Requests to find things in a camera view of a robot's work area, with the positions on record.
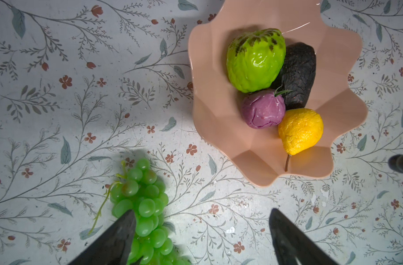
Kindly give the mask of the yellow pear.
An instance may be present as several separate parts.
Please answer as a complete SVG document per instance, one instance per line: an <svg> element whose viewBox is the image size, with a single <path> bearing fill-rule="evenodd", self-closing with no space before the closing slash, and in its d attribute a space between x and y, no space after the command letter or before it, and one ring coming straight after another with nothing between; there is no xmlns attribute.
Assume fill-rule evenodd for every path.
<svg viewBox="0 0 403 265"><path fill-rule="evenodd" d="M288 171L290 158L315 146L324 133L322 117L312 109L299 108L287 110L278 125L278 134L287 153L285 172Z"/></svg>

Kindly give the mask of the purple round fruit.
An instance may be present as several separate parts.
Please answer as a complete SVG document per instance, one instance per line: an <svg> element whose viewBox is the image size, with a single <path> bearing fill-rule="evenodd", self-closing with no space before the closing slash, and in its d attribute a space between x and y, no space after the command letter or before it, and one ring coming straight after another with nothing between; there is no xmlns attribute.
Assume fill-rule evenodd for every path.
<svg viewBox="0 0 403 265"><path fill-rule="evenodd" d="M264 89L246 95L241 105L241 115L253 129L276 126L284 118L286 106L283 96L291 90Z"/></svg>

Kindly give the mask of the dark brown avocado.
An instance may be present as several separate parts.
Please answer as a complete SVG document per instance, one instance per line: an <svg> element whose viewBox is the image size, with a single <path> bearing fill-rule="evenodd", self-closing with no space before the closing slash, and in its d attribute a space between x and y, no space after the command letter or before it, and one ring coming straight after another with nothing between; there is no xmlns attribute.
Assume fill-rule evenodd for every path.
<svg viewBox="0 0 403 265"><path fill-rule="evenodd" d="M271 89L287 91L283 99L287 110L307 105L316 77L316 54L312 46L302 42L286 47L284 65L271 84Z"/></svg>

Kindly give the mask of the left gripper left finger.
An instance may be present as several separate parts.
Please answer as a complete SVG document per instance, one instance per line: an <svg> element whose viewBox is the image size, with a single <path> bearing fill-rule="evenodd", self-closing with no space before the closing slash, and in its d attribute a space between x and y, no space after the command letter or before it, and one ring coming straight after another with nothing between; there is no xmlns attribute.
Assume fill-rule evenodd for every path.
<svg viewBox="0 0 403 265"><path fill-rule="evenodd" d="M137 220L128 210L76 257L72 265L125 265L134 240Z"/></svg>

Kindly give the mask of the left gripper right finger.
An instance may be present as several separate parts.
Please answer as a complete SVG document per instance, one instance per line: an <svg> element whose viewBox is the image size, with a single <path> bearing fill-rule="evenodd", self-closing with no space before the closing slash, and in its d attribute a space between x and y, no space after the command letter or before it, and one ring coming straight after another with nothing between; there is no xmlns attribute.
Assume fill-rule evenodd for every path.
<svg viewBox="0 0 403 265"><path fill-rule="evenodd" d="M277 208L271 211L269 228L280 265L336 264Z"/></svg>

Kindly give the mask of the green grape bunch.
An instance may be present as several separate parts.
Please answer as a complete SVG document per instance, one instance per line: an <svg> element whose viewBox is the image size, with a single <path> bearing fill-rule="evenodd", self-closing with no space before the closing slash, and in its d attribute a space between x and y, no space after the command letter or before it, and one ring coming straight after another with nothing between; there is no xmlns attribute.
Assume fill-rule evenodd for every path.
<svg viewBox="0 0 403 265"><path fill-rule="evenodd" d="M180 255L169 237L163 211L169 198L166 186L148 159L121 161L122 174L106 187L106 198L113 203L112 215L121 217L132 210L136 217L136 231L127 264L140 261L142 265L190 265L188 258Z"/></svg>

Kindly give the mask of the bright green custard apple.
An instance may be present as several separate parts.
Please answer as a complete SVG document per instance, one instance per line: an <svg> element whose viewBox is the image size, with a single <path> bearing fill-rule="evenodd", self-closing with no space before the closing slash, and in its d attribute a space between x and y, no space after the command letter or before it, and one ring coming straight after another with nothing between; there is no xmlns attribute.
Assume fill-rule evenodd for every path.
<svg viewBox="0 0 403 265"><path fill-rule="evenodd" d="M242 93L266 89L278 77L285 57L286 44L280 30L244 32L227 49L228 78Z"/></svg>

